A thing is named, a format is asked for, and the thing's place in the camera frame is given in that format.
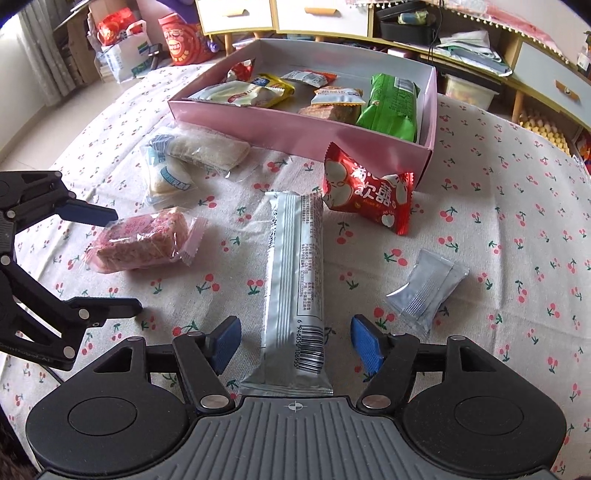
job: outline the pink box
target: pink box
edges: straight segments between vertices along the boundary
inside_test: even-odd
[[[417,99],[418,141],[407,142],[365,128],[299,115],[314,96],[314,87],[296,84],[295,95],[272,109],[236,107],[183,100],[220,83],[240,61],[255,59],[256,73],[282,76],[312,69],[338,75],[332,85],[361,88],[367,102],[371,77],[387,73],[412,80]],[[335,142],[378,177],[412,171],[418,182],[433,152],[437,125],[436,71],[428,65],[364,48],[305,40],[261,39],[227,56],[174,95],[169,101],[176,120],[203,125],[257,147],[324,161]]]

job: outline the red snack wrapper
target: red snack wrapper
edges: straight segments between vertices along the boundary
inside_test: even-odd
[[[236,63],[228,72],[226,81],[231,82],[232,80],[240,80],[241,82],[248,82],[251,79],[254,67],[254,60],[244,60]]]
[[[374,177],[335,143],[324,159],[323,200],[335,212],[358,213],[398,235],[408,233],[413,174]]]
[[[105,47],[115,45],[122,32],[136,22],[133,12],[129,8],[123,8],[114,14],[107,15],[96,26],[97,37]]]

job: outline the red candy wrapper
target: red candy wrapper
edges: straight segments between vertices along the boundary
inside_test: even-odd
[[[335,212],[358,213],[398,235],[408,233],[413,174],[374,177],[331,143],[324,159],[323,200]]]

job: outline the silver snack wrapper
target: silver snack wrapper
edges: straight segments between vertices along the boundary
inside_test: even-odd
[[[324,371],[323,203],[319,194],[267,193],[272,209],[261,363],[244,395],[332,395]]]

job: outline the drawer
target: drawer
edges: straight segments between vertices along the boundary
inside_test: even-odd
[[[583,125],[591,127],[591,85],[565,65],[524,43],[513,78],[557,103]],[[559,90],[557,82],[570,89],[579,99],[573,99]]]
[[[345,0],[276,0],[278,31],[318,32],[367,37],[367,6]]]
[[[203,33],[271,30],[269,0],[198,0]]]

